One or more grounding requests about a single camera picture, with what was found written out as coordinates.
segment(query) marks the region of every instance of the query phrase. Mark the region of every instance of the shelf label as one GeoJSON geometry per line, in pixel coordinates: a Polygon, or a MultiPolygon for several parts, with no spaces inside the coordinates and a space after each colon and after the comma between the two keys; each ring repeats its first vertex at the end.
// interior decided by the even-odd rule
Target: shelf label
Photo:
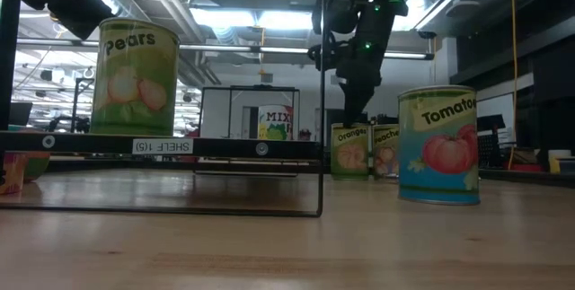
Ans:
{"type": "Polygon", "coordinates": [[[193,139],[134,138],[132,154],[193,154],[193,139]]]}

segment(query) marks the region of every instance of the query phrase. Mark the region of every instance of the ceiling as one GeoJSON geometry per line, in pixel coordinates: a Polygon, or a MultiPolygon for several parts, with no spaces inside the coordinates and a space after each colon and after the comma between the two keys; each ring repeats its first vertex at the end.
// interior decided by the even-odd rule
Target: ceiling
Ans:
{"type": "MultiPolygon", "coordinates": [[[[291,11],[297,13],[310,13],[315,0],[122,0],[130,7],[133,17],[147,18],[151,22],[163,25],[177,33],[182,43],[211,43],[221,44],[214,34],[209,24],[198,24],[198,17],[190,11],[190,7],[205,11],[214,11],[219,6],[225,6],[229,10],[243,11],[254,15],[254,25],[261,21],[262,15],[266,11],[291,11]],[[174,18],[174,4],[179,4],[185,8],[189,22],[182,26],[174,18]]],[[[436,0],[411,0],[417,4],[417,8],[426,9],[436,0]]],[[[48,12],[33,11],[26,4],[22,3],[20,19],[19,37],[21,38],[43,38],[77,40],[77,38],[63,28],[61,25],[50,20],[48,12]]],[[[410,30],[414,24],[409,20],[396,19],[399,24],[397,30],[410,30]]],[[[320,43],[320,37],[315,35],[308,27],[302,26],[299,29],[282,30],[268,28],[265,33],[262,29],[251,26],[232,26],[235,35],[244,45],[259,45],[262,40],[264,46],[283,48],[309,48],[320,43]]],[[[341,36],[338,39],[346,39],[349,36],[341,36]]],[[[99,32],[96,29],[89,40],[97,40],[99,32]]],[[[423,40],[415,31],[394,31],[389,42],[389,49],[405,52],[428,52],[429,43],[423,40]]],[[[71,105],[74,99],[75,79],[93,75],[96,66],[97,54],[95,52],[78,51],[73,48],[68,51],[44,49],[18,48],[16,56],[16,68],[14,70],[14,91],[13,100],[33,101],[34,108],[31,115],[30,124],[35,127],[43,127],[58,115],[70,115],[71,105]],[[45,81],[40,79],[42,70],[52,70],[54,74],[62,76],[58,81],[45,81]]],[[[242,73],[254,73],[261,68],[272,67],[272,65],[298,65],[300,68],[310,69],[312,64],[306,56],[267,54],[264,56],[254,54],[236,53],[205,53],[203,57],[197,58],[197,53],[193,51],[182,51],[180,63],[180,78],[178,82],[178,93],[176,96],[176,120],[175,131],[178,133],[189,129],[189,124],[197,124],[199,113],[200,90],[203,85],[219,84],[218,80],[208,78],[205,72],[198,69],[207,67],[218,76],[218,69],[225,68],[225,84],[230,82],[229,73],[233,71],[242,73]],[[184,102],[183,94],[191,93],[192,102],[184,102]]],[[[289,84],[292,80],[293,86],[297,86],[297,79],[290,77],[282,78],[282,82],[289,84]]],[[[85,91],[78,98],[78,115],[89,117],[91,112],[93,85],[86,87],[85,91]]],[[[69,123],[63,122],[58,127],[62,130],[69,128],[69,123]]]]}

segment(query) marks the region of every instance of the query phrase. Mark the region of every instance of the can label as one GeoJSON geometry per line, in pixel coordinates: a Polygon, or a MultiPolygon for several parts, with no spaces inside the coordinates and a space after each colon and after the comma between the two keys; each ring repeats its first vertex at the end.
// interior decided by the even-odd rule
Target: can label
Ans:
{"type": "Polygon", "coordinates": [[[291,106],[261,106],[258,111],[258,138],[288,141],[292,139],[294,110],[291,106]]]}
{"type": "Polygon", "coordinates": [[[400,196],[477,203],[475,93],[438,89],[400,97],[400,196]]]}
{"type": "Polygon", "coordinates": [[[334,127],[332,131],[332,175],[364,176],[367,168],[367,126],[334,127]]]}
{"type": "Polygon", "coordinates": [[[377,178],[399,173],[399,125],[374,127],[374,171],[377,178]]]}
{"type": "Polygon", "coordinates": [[[91,132],[171,136],[177,37],[132,20],[104,22],[100,31],[91,132]]]}

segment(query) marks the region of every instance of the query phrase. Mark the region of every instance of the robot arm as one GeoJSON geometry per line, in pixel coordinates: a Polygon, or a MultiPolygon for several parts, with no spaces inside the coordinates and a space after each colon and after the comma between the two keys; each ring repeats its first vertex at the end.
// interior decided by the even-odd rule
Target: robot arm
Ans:
{"type": "MultiPolygon", "coordinates": [[[[403,0],[349,0],[349,9],[333,11],[329,0],[325,30],[329,32],[329,44],[325,47],[323,66],[336,69],[341,79],[340,87],[345,96],[345,121],[348,127],[358,118],[373,97],[375,88],[381,84],[379,70],[384,60],[387,43],[396,15],[406,16],[407,5],[403,0]],[[355,36],[349,41],[335,42],[333,31],[355,36]]],[[[318,3],[312,21],[314,31],[321,34],[321,6],[318,3]]],[[[311,47],[308,56],[320,69],[320,46],[311,47]]]]}

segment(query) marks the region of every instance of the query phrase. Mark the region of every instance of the wooden table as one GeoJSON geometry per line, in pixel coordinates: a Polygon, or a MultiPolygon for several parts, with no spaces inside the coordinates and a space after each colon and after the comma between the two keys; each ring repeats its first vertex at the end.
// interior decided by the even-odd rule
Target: wooden table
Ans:
{"type": "MultiPolygon", "coordinates": [[[[74,174],[37,185],[78,198],[74,174]]],[[[113,189],[84,177],[93,199],[113,189]]],[[[0,211],[0,289],[575,289],[573,189],[484,180],[475,207],[402,201],[373,181],[325,193],[320,219],[0,211]]]]}

